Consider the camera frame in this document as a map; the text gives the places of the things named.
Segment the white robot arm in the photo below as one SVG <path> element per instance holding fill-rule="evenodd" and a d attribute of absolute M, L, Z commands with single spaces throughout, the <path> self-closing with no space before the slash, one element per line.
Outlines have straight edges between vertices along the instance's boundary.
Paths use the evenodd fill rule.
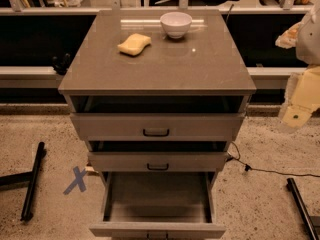
<path fill-rule="evenodd" d="M 286 127 L 298 129 L 320 108 L 320 3 L 279 36 L 275 44 L 286 49 L 295 47 L 296 57 L 308 65 L 302 73 L 289 77 L 279 112 Z"/>

